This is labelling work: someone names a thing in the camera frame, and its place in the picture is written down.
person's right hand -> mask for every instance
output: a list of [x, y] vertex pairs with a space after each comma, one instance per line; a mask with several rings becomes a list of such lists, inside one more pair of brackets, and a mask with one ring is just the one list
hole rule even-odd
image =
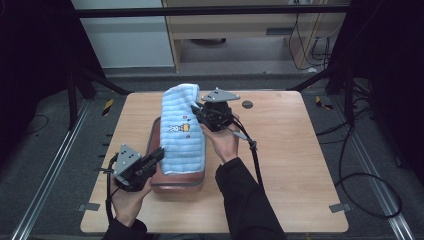
[[200, 124], [203, 134], [207, 136], [212, 144], [216, 154], [226, 163], [238, 157], [239, 138], [234, 136], [232, 131], [240, 131], [234, 124], [228, 126], [219, 132], [211, 132], [205, 125]]

aluminum rail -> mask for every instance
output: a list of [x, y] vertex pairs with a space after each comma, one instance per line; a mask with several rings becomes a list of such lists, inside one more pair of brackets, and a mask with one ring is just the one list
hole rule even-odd
[[37, 193], [35, 194], [30, 206], [28, 207], [25, 215], [21, 219], [19, 225], [16, 227], [15, 231], [12, 234], [12, 240], [25, 240], [28, 238], [32, 227], [34, 226], [35, 221], [38, 218], [38, 215], [41, 212], [41, 209], [44, 206], [44, 203], [47, 200], [47, 197], [50, 194], [50, 191], [56, 182], [57, 177], [59, 176], [59, 172], [65, 163], [66, 157], [74, 143], [79, 130], [81, 129], [82, 123], [85, 120], [87, 115], [88, 108], [90, 106], [90, 101], [84, 100], [81, 106], [81, 110], [79, 113], [79, 120], [77, 121], [75, 127], [68, 131], [65, 136], [65, 139], [62, 142], [56, 156], [50, 165], [49, 170], [44, 177], [43, 182], [38, 188]]

white cabinet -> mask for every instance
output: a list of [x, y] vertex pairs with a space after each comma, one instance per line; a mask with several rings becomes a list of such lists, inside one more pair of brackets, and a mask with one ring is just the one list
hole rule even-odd
[[[160, 0], [72, 0], [75, 9], [162, 7]], [[164, 17], [86, 18], [84, 29], [105, 73], [174, 68]]]

person's left hand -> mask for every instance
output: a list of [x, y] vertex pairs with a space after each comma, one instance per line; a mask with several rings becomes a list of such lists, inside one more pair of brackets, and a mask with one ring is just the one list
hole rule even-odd
[[[113, 176], [110, 178], [110, 181], [110, 192], [113, 193], [118, 188], [118, 185]], [[112, 205], [113, 209], [115, 209], [116, 219], [125, 226], [132, 227], [140, 212], [144, 197], [151, 190], [151, 178], [147, 180], [141, 191], [126, 192], [125, 190], [118, 189], [112, 196]]]

person's hand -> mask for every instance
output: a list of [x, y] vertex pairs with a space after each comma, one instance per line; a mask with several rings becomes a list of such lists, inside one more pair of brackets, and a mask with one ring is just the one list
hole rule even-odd
[[[110, 191], [118, 189], [115, 178], [110, 178]], [[151, 178], [144, 185], [143, 190], [138, 192], [126, 192], [118, 189], [112, 196], [112, 205], [115, 209], [116, 219], [127, 227], [131, 227], [140, 212], [144, 197], [152, 190]]]
[[234, 136], [232, 131], [239, 131], [234, 124], [228, 126], [228, 129], [219, 132], [211, 132], [205, 125], [200, 124], [200, 127], [212, 142], [216, 154], [221, 158], [223, 163], [226, 163], [238, 157], [239, 138]]

